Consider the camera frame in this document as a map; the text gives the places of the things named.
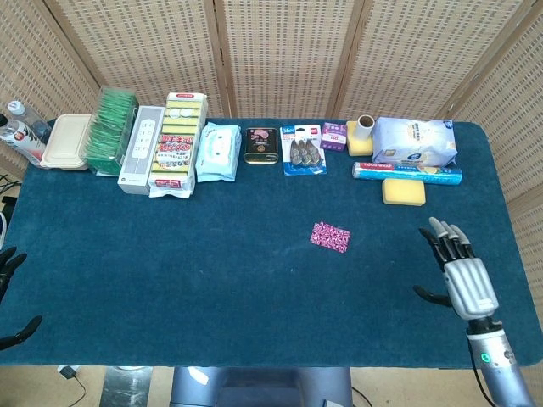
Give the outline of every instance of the robotic hand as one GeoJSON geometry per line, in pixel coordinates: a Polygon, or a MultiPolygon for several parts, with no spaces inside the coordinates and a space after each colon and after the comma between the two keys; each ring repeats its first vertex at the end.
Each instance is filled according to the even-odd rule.
{"type": "MultiPolygon", "coordinates": [[[[9,248],[0,253],[0,303],[3,300],[3,296],[8,290],[9,281],[14,275],[15,269],[19,267],[23,261],[26,259],[26,254],[19,254],[18,256],[11,259],[15,254],[17,248],[9,248]]],[[[0,338],[0,350],[6,348],[11,348],[14,345],[23,343],[26,339],[32,335],[36,329],[42,323],[42,316],[35,316],[31,321],[26,324],[25,328],[22,331],[16,333],[12,337],[2,337],[0,338]]]]}
{"type": "Polygon", "coordinates": [[[475,369],[475,355],[494,400],[493,403],[483,391],[490,405],[535,407],[501,322],[492,319],[499,304],[483,261],[475,257],[471,243],[457,226],[435,218],[430,218],[430,225],[437,236],[423,228],[419,231],[443,271],[449,295],[429,293],[421,286],[413,287],[415,293],[430,303],[452,307],[467,321],[473,370],[483,391],[475,369]]]}

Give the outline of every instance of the table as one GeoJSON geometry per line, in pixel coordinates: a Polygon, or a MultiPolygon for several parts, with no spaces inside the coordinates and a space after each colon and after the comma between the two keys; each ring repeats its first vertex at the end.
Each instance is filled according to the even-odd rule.
{"type": "MultiPolygon", "coordinates": [[[[242,131],[323,122],[212,121],[242,131]]],[[[411,289],[445,291],[417,233],[431,215],[470,237],[519,362],[538,362],[543,337],[486,135],[471,123],[455,133],[464,180],[427,185],[422,207],[383,204],[381,182],[354,180],[358,159],[337,152],[323,176],[240,159],[234,183],[197,184],[188,200],[29,169],[5,246],[28,259],[0,333],[33,315],[43,323],[0,363],[469,367],[465,322],[411,289]],[[319,221],[350,230],[345,254],[309,242],[319,221]]]]}

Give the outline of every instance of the cable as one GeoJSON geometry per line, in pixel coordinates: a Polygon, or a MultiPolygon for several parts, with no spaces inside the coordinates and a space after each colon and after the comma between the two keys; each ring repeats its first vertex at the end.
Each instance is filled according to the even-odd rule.
{"type": "Polygon", "coordinates": [[[355,388],[355,387],[351,387],[351,388],[353,389],[353,391],[355,391],[360,397],[362,397],[362,398],[366,401],[367,405],[369,405],[370,407],[373,407],[372,402],[370,401],[370,399],[369,399],[368,397],[366,397],[366,396],[364,395],[363,392],[361,392],[360,390],[358,390],[358,389],[355,388]]]}
{"type": "Polygon", "coordinates": [[[72,403],[70,404],[68,407],[74,407],[74,405],[76,405],[77,403],[79,403],[80,401],[83,400],[83,398],[85,397],[85,395],[87,394],[87,389],[85,388],[85,386],[83,386],[83,384],[79,381],[79,379],[77,378],[77,376],[74,376],[74,379],[77,380],[77,382],[79,383],[79,385],[81,386],[81,388],[83,389],[83,395],[77,399],[77,401],[75,401],[75,403],[72,403]]]}
{"type": "Polygon", "coordinates": [[[481,379],[479,378],[479,374],[478,374],[478,372],[477,372],[477,368],[475,367],[475,359],[473,358],[472,344],[469,342],[469,339],[467,340],[467,348],[469,349],[469,357],[470,357],[470,359],[472,360],[473,374],[475,375],[475,379],[477,380],[477,384],[479,385],[479,390],[480,390],[481,393],[484,395],[484,398],[486,399],[486,401],[488,401],[489,404],[490,404],[492,407],[497,407],[497,406],[492,402],[492,400],[490,399],[490,397],[486,394],[485,390],[483,389],[483,383],[481,383],[481,379]]]}

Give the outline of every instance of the bottle cap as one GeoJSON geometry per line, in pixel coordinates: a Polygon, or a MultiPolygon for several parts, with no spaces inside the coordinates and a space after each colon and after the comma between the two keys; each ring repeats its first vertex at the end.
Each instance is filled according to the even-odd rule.
{"type": "Polygon", "coordinates": [[[12,100],[8,103],[8,110],[15,116],[21,116],[25,112],[25,106],[18,100],[12,100]]]}

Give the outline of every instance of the floor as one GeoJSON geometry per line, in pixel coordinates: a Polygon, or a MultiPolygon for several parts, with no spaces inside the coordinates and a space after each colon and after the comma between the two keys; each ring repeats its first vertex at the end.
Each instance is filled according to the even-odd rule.
{"type": "MultiPolygon", "coordinates": [[[[77,407],[98,406],[105,368],[83,366],[77,376],[87,395],[77,407]]],[[[149,407],[168,406],[173,368],[155,367],[148,395],[149,407]]],[[[356,368],[352,384],[374,407],[487,406],[471,371],[436,369],[356,368]]],[[[65,380],[57,366],[14,366],[0,368],[0,407],[69,406],[82,395],[75,380],[65,380]]],[[[367,407],[354,395],[356,407],[367,407]]]]}

